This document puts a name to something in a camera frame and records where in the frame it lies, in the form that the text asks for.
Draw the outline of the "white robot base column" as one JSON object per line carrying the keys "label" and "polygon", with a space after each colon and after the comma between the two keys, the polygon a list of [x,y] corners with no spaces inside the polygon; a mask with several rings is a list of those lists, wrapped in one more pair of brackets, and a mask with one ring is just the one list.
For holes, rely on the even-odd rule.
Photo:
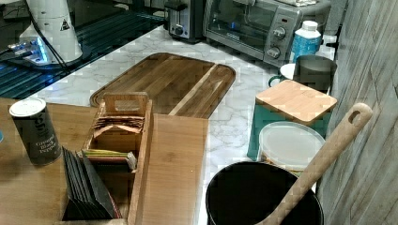
{"label": "white robot base column", "polygon": [[25,60],[38,66],[71,63],[82,49],[69,16],[67,0],[24,0],[31,24],[20,41],[33,43],[34,54]]}

